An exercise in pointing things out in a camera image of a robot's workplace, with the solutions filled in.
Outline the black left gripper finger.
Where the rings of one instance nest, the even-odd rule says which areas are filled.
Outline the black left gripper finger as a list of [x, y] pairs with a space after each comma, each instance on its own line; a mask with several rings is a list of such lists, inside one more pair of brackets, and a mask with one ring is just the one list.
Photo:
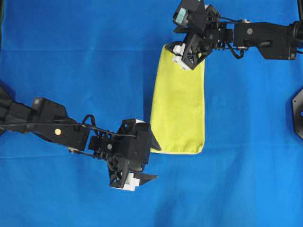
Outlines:
[[161, 151], [160, 144], [156, 140], [153, 132], [151, 132], [151, 148], [154, 149], [154, 150], [156, 150], [156, 151]]
[[158, 178], [158, 175], [149, 175], [144, 173], [134, 173], [135, 186], [141, 186], [145, 183]]

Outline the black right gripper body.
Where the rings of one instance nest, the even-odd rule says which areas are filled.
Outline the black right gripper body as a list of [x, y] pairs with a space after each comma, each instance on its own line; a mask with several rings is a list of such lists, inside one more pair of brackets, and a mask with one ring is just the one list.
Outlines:
[[207, 24], [203, 31], [189, 28], [181, 46], [172, 51], [173, 61], [184, 70], [194, 70], [214, 49], [224, 50], [233, 42], [233, 30], [222, 22], [213, 5], [205, 5]]

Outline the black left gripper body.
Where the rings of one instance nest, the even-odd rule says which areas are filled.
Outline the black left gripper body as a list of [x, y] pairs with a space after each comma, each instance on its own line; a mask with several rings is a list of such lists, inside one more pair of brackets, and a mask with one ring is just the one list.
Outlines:
[[94, 151], [94, 156], [107, 162], [110, 178], [110, 187], [134, 191], [134, 173], [129, 170], [129, 160], [118, 153], [118, 144], [122, 134], [93, 136], [90, 139], [89, 149]]

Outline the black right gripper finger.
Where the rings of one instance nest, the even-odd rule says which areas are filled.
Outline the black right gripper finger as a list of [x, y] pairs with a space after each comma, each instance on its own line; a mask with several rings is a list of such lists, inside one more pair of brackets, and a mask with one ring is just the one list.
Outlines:
[[181, 46], [182, 44], [183, 44], [182, 41], [175, 41], [175, 42], [166, 44], [164, 47], [165, 47], [165, 49], [168, 50], [168, 51], [173, 51], [173, 49], [174, 49], [174, 47], [175, 47], [176, 45]]
[[174, 29], [174, 33], [188, 33], [188, 32], [189, 32], [189, 27], [177, 26]]

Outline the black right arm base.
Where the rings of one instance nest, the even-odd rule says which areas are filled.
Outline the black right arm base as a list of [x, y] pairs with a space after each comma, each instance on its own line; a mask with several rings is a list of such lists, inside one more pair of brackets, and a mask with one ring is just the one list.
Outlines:
[[303, 140], [303, 88], [291, 98], [293, 129], [297, 137]]

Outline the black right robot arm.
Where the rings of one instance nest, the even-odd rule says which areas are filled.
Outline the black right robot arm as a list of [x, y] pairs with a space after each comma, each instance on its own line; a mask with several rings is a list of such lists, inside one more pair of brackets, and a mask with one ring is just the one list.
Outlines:
[[183, 41], [165, 45], [173, 61], [184, 70], [194, 70], [213, 50], [229, 49], [236, 59], [256, 47], [263, 58], [295, 60], [303, 47], [303, 2], [298, 1], [299, 20], [288, 26], [222, 17], [202, 0], [183, 0], [173, 15], [175, 33]]

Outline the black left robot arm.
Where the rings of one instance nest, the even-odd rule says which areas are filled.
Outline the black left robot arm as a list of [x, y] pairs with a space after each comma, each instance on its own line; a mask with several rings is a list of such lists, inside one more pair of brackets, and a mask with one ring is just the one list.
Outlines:
[[66, 108], [40, 97], [26, 106], [14, 101], [0, 89], [0, 132], [32, 133], [50, 143], [68, 148], [70, 153], [105, 160], [111, 188], [134, 191], [157, 178], [145, 174], [151, 149], [161, 147], [151, 125], [138, 119], [122, 120], [116, 133], [96, 126], [95, 117], [85, 116], [81, 123], [70, 118]]

